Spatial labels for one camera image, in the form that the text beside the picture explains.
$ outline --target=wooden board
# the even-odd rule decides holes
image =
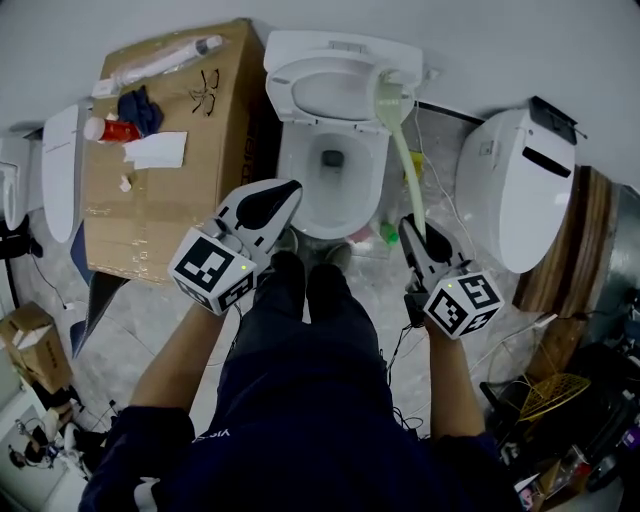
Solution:
[[[576,170],[556,240],[542,261],[520,277],[513,299],[518,309],[560,317],[586,311],[602,263],[612,196],[611,182],[595,169]]]
[[[586,327],[586,321],[575,318],[551,322],[540,342],[540,347],[531,358],[527,376],[535,382],[540,382],[556,372],[564,371]]]

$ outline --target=hand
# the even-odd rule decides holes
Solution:
[[[449,341],[449,336],[429,315],[424,315],[424,326],[427,329],[427,333],[429,333],[430,341],[434,339]]]

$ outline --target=cardboard box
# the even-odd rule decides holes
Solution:
[[[37,304],[30,302],[3,318],[0,337],[28,382],[38,381],[49,393],[69,385],[71,368],[58,330],[53,318]]]
[[[169,283],[167,266],[188,229],[202,226],[231,190],[255,178],[258,132],[262,138],[274,128],[277,131],[279,125],[270,121],[264,48],[247,20],[185,30],[129,46],[106,57],[101,77],[107,78],[118,66],[181,38],[213,34],[227,41],[218,53],[122,91],[146,85],[151,101],[164,112],[160,130],[188,132],[182,168],[136,171],[131,175],[133,190],[122,192],[120,176],[133,172],[132,164],[123,162],[122,146],[87,143],[85,237],[91,269]],[[209,117],[202,107],[194,111],[198,102],[192,96],[203,90],[203,75],[208,90],[217,85]],[[117,98],[94,103],[97,117],[116,112]],[[275,170],[275,161],[264,165]]]

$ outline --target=tiled floor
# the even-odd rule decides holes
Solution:
[[[458,154],[474,125],[428,110],[420,110],[418,122],[424,150],[435,165],[443,186],[453,194]],[[419,150],[413,115],[406,122],[405,131],[410,148]],[[454,232],[467,254],[472,254],[448,201],[436,186],[433,173],[426,165],[421,184],[427,215]],[[383,197],[375,219],[394,221],[409,212],[409,197],[403,184],[402,169],[395,149],[392,149],[387,162]],[[21,303],[34,300],[53,315],[65,350],[70,353],[69,327],[84,318],[88,289],[71,262],[68,246],[56,243],[49,234],[42,211],[31,215],[31,224],[36,238],[45,249],[44,258],[37,261],[39,268],[70,307],[63,309],[60,299],[37,273],[30,256],[11,262],[18,296]],[[304,243],[305,248],[318,245],[322,244],[308,240]],[[502,348],[492,350],[502,338],[528,325],[537,316],[520,313],[510,305],[517,276],[500,268],[482,248],[477,247],[477,251],[479,263],[491,269],[507,305],[488,329],[469,335],[464,340],[476,389],[479,382],[487,379],[490,367],[494,381],[505,380],[523,369],[532,349],[533,332],[508,342],[513,359]],[[409,270],[401,248],[395,246],[389,249],[375,235],[355,244],[354,254],[356,256],[347,275],[348,282],[371,316],[378,331],[380,347],[388,359],[395,348],[400,329],[408,323],[403,294]],[[243,311],[248,310],[250,303],[251,297],[242,300]],[[137,379],[190,305],[190,300],[173,287],[131,282],[118,292],[78,359],[71,361],[74,384],[87,404],[87,411],[77,420],[79,423],[89,428],[96,425],[96,430],[101,429],[107,423],[108,414],[102,416],[108,410],[110,399],[121,407],[127,404]],[[211,355],[191,412],[196,432],[203,431],[213,416],[221,365],[237,325],[238,317],[232,310]],[[424,332],[409,334],[400,347],[393,367],[391,386],[394,401],[404,416],[424,420],[419,429],[421,434],[429,431],[431,393],[428,348]]]

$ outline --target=leg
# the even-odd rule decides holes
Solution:
[[[271,258],[271,268],[256,289],[253,308],[242,319],[227,361],[238,356],[277,348],[301,328],[304,309],[304,267],[291,252]]]
[[[258,283],[253,310],[277,311],[302,320],[305,282],[300,258],[286,251],[274,254],[271,268],[260,276]]]
[[[313,268],[307,287],[311,322],[323,338],[347,343],[380,362],[378,335],[362,305],[353,298],[347,280],[335,265]]]

